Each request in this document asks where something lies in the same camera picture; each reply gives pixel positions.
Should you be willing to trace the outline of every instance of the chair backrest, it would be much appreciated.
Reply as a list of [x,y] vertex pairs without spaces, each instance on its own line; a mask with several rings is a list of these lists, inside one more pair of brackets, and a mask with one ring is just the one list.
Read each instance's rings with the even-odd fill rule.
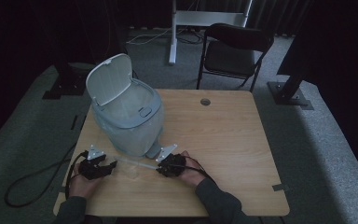
[[204,34],[205,41],[212,37],[235,49],[251,49],[266,53],[274,42],[273,34],[262,30],[243,28],[225,23],[209,26]]

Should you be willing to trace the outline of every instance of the black chair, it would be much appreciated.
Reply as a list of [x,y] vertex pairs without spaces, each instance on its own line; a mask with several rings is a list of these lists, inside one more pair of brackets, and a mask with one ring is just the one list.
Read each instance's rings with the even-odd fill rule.
[[[253,91],[261,62],[274,42],[273,33],[248,29],[224,23],[215,23],[206,28],[200,61],[197,90],[202,74],[244,79],[254,76],[250,91]],[[260,52],[255,63],[255,51]]]

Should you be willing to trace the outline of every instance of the wooden table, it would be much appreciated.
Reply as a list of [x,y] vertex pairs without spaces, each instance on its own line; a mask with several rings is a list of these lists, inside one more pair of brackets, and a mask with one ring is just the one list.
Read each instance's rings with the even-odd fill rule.
[[[187,150],[197,159],[220,189],[242,203],[248,216],[285,216],[289,206],[253,95],[248,91],[158,90],[165,109],[163,146],[177,144],[173,154]],[[206,98],[209,105],[202,105]],[[107,162],[120,155],[89,112],[74,157],[90,145],[107,154]],[[155,161],[143,162],[157,165]],[[87,214],[107,217],[206,217],[194,189],[175,178],[138,167],[129,178],[120,167],[103,179]],[[57,214],[64,194],[54,206]]]

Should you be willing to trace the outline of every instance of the cable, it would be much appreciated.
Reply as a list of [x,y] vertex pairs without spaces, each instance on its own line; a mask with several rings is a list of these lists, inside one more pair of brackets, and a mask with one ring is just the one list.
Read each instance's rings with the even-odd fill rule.
[[216,184],[216,182],[213,180],[213,178],[206,173],[205,169],[202,167],[202,165],[197,160],[195,160],[195,159],[193,159],[191,157],[188,157],[188,156],[183,156],[183,157],[189,158],[189,159],[193,160],[194,162],[196,162],[199,165],[200,169],[197,169],[197,168],[194,168],[194,167],[191,167],[191,166],[185,166],[185,165],[176,165],[176,164],[168,164],[168,165],[173,166],[173,167],[182,167],[182,168],[185,168],[185,169],[197,171],[200,174],[204,175],[205,177],[210,178]]
[[[32,173],[32,174],[29,174],[29,175],[25,175],[25,176],[23,176],[23,177],[17,179],[16,181],[14,181],[14,182],[7,188],[7,191],[5,192],[5,198],[4,198],[4,199],[5,199],[6,205],[8,205],[8,206],[10,206],[10,207],[19,208],[19,207],[27,206],[27,205],[29,205],[29,204],[31,204],[31,203],[34,203],[34,202],[36,202],[37,200],[39,200],[39,199],[43,196],[43,194],[45,194],[46,191],[48,190],[48,187],[51,185],[52,181],[54,180],[54,178],[55,178],[55,176],[57,175],[58,171],[60,170],[61,166],[62,166],[64,163],[70,161],[70,159],[66,159],[66,157],[68,156],[69,152],[71,152],[71,151],[75,148],[75,146],[76,146],[76,143],[74,143],[74,144],[68,149],[68,151],[67,151],[67,152],[65,153],[65,155],[62,157],[62,160],[61,160],[61,161],[55,162],[55,163],[51,164],[50,166],[48,166],[48,167],[46,167],[46,168],[43,168],[43,169],[41,169],[41,170],[39,170],[39,171],[36,171],[36,172],[34,172],[34,173]],[[14,186],[18,185],[22,180],[24,180],[24,179],[26,179],[26,178],[28,178],[28,177],[34,176],[34,175],[39,175],[39,174],[45,172],[46,170],[50,169],[51,167],[54,167],[54,166],[57,166],[57,165],[59,165],[59,166],[57,167],[57,169],[56,169],[56,171],[54,172],[54,174],[51,176],[51,179],[49,180],[49,182],[47,183],[47,185],[45,186],[45,188],[42,190],[42,192],[41,192],[39,195],[37,195],[37,196],[36,196],[35,198],[33,198],[31,201],[29,201],[29,202],[27,202],[27,203],[12,203],[12,202],[8,199],[8,196],[9,196],[9,194],[10,194],[10,192],[11,192],[11,189],[12,189]]]
[[176,37],[176,38],[178,39],[178,41],[180,41],[181,43],[185,43],[185,44],[198,45],[198,44],[203,43],[203,35],[197,34],[197,33],[193,32],[193,31],[190,31],[190,33],[197,38],[197,41],[191,41],[191,40],[187,40],[187,39],[184,39],[184,38],[181,38],[181,37]]
[[[156,39],[156,38],[158,38],[158,37],[160,37],[160,36],[162,36],[162,35],[165,35],[165,33],[167,33],[167,32],[170,31],[170,30],[171,30],[171,28],[168,29],[168,30],[166,30],[166,31],[164,31],[162,34],[159,34],[159,35],[137,35],[137,36],[134,37],[133,39],[127,41],[126,44],[133,44],[133,45],[143,45],[143,44],[147,44],[147,43],[151,42],[152,40],[154,40],[154,39]],[[137,39],[137,38],[139,38],[139,37],[143,37],[143,36],[153,36],[153,38],[151,38],[151,39],[149,39],[148,41],[143,42],[143,43],[131,43],[131,42],[134,41],[135,39]]]
[[109,12],[107,10],[107,5],[106,5],[106,2],[105,0],[103,0],[103,5],[104,5],[104,9],[105,9],[105,12],[106,12],[106,16],[107,16],[107,24],[108,24],[108,40],[107,40],[107,47],[106,47],[106,51],[105,51],[105,54],[104,54],[104,58],[106,58],[107,56],[107,53],[109,52],[109,49],[110,49],[110,40],[111,40],[111,35],[112,35],[112,24],[110,23],[110,16],[109,16]]
[[[197,11],[197,9],[199,8],[200,0],[194,0],[194,1],[191,3],[190,7],[188,7],[187,11],[189,11],[189,10],[194,6],[194,4],[195,4],[196,2],[197,2],[197,4],[196,4],[194,10]],[[180,33],[182,33],[187,27],[188,27],[188,26],[186,26],[183,30],[181,30],[180,32],[178,32],[176,35],[179,35]],[[164,31],[162,34],[159,34],[159,35],[137,35],[137,36],[134,37],[133,39],[127,41],[126,44],[133,44],[133,45],[143,45],[143,44],[147,44],[147,43],[151,42],[151,41],[154,40],[154,39],[157,39],[157,38],[159,38],[159,37],[161,37],[161,36],[164,36],[164,35],[165,35],[168,31],[170,31],[171,29],[172,29],[172,27],[169,28],[169,29],[167,29],[166,31]],[[140,37],[145,37],[145,36],[153,36],[153,38],[151,38],[151,39],[149,39],[149,40],[147,40],[147,41],[145,41],[145,42],[142,42],[142,43],[132,43],[132,41],[134,41],[135,39],[140,38]],[[187,43],[190,43],[190,44],[192,44],[192,43],[199,43],[199,42],[200,42],[200,40],[197,41],[197,42],[192,42],[192,41],[188,41],[188,40],[185,40],[185,39],[181,39],[181,40],[182,40],[183,43],[187,42]]]

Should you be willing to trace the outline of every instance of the gray carpet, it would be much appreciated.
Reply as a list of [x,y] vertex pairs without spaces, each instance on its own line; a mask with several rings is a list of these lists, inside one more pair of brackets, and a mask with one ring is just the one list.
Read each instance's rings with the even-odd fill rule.
[[[131,35],[151,33],[162,32],[142,30]],[[181,37],[197,40],[191,35]],[[201,45],[179,42],[176,64],[172,66],[168,65],[169,42],[167,38],[159,38],[144,45],[128,45],[134,71],[153,88],[195,89]],[[306,82],[300,87],[314,110],[275,105],[269,92],[267,82],[287,79],[276,73],[291,42],[290,38],[276,37],[254,90],[278,172],[283,184],[289,187],[286,196],[291,212],[284,220],[293,224],[357,224],[358,162],[317,88]],[[87,65],[76,63],[74,66]],[[67,163],[35,203],[22,208],[8,207],[4,195],[16,179],[59,161],[80,134],[90,98],[85,92],[83,96],[42,100],[56,77],[52,66],[41,74],[0,131],[0,223],[50,223],[54,219],[52,208]],[[249,90],[250,83],[251,80],[244,88],[238,88],[240,80],[205,76],[201,88],[243,91]],[[33,199],[53,172],[54,168],[20,183],[9,199],[13,203]],[[276,217],[263,219],[266,223],[281,223]],[[106,218],[104,222],[113,223],[113,220]]]

